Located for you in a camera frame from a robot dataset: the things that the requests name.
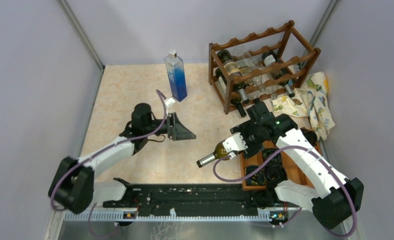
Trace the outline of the clear whisky bottle black label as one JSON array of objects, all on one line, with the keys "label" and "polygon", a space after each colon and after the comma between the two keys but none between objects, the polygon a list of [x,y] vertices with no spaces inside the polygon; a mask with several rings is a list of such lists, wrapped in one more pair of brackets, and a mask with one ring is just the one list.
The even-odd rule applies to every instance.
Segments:
[{"label": "clear whisky bottle black label", "polygon": [[[245,75],[248,75],[252,69],[247,66],[241,66],[240,70],[241,70],[242,74],[245,76]],[[248,79],[246,81],[246,84],[248,85],[248,87],[253,88],[252,89],[253,91],[248,94],[248,96],[251,100],[259,98],[263,94],[265,94],[266,88],[263,86],[262,80],[263,80],[263,77],[260,75],[260,76],[254,77],[252,79]]]}]

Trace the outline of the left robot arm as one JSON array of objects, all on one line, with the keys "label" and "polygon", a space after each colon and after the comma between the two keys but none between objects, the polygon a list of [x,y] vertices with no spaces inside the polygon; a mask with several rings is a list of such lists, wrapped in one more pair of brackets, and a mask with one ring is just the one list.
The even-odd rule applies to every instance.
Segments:
[{"label": "left robot arm", "polygon": [[116,163],[142,150],[151,135],[166,135],[173,141],[196,138],[180,123],[176,113],[166,112],[162,119],[157,119],[149,104],[139,103],[134,107],[125,130],[111,143],[86,156],[62,159],[48,192],[51,206],[56,209],[55,204],[58,203],[61,210],[75,214],[94,204],[130,206],[135,199],[130,183],[120,178],[111,182],[96,182],[95,179]]}]

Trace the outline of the green wine bottle grey capsule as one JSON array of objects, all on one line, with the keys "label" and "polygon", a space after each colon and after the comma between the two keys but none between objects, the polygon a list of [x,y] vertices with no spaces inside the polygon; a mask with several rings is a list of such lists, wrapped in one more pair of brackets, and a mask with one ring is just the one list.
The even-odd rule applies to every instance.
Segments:
[{"label": "green wine bottle grey capsule", "polygon": [[[269,52],[263,53],[262,60],[264,62],[264,65],[267,68],[270,66],[282,63],[282,61],[279,59],[279,57],[277,56],[277,54],[274,51],[269,51]],[[277,70],[272,71],[270,74],[274,80],[278,80],[287,73],[288,73],[288,71],[285,68],[281,68],[281,69],[277,69]],[[285,89],[286,93],[288,94],[288,96],[290,98],[295,97],[295,93],[291,89],[291,86],[289,85],[288,81],[282,82],[279,85]]]}]

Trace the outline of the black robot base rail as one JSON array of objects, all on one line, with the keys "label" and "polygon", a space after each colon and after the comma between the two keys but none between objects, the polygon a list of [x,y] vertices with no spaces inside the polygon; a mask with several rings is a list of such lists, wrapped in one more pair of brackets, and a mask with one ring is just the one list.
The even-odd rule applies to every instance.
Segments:
[{"label": "black robot base rail", "polygon": [[166,217],[174,210],[178,217],[255,217],[272,211],[276,218],[288,218],[292,204],[279,201],[271,190],[244,190],[240,184],[172,183],[126,185],[120,200],[103,202],[103,207],[136,208],[140,217]]}]

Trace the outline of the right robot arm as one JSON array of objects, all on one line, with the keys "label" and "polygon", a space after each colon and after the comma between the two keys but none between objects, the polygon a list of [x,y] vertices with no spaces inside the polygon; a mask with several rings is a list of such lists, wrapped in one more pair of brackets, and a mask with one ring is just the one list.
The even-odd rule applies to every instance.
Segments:
[{"label": "right robot arm", "polygon": [[348,218],[356,224],[363,183],[356,177],[349,179],[328,164],[290,116],[274,116],[259,100],[247,113],[250,119],[230,130],[232,136],[223,143],[226,151],[249,158],[261,152],[266,141],[271,141],[278,147],[278,153],[288,155],[313,185],[284,180],[267,191],[268,203],[279,206],[289,202],[309,210],[329,230]]}]

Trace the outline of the green wine bottle dark label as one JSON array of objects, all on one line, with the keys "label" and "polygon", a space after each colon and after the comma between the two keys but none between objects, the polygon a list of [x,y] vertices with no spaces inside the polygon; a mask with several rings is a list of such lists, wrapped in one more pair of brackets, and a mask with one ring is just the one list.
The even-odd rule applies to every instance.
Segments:
[{"label": "green wine bottle dark label", "polygon": [[[241,77],[243,76],[239,66],[237,63],[234,61],[231,53],[228,50],[221,50],[217,53],[217,56],[219,57],[220,61],[224,65],[227,73],[230,76],[238,76]],[[245,88],[247,87],[246,82],[239,82],[239,83],[234,83],[233,84],[233,90],[240,95],[241,100],[244,104],[249,103],[249,98],[245,92]]]}]

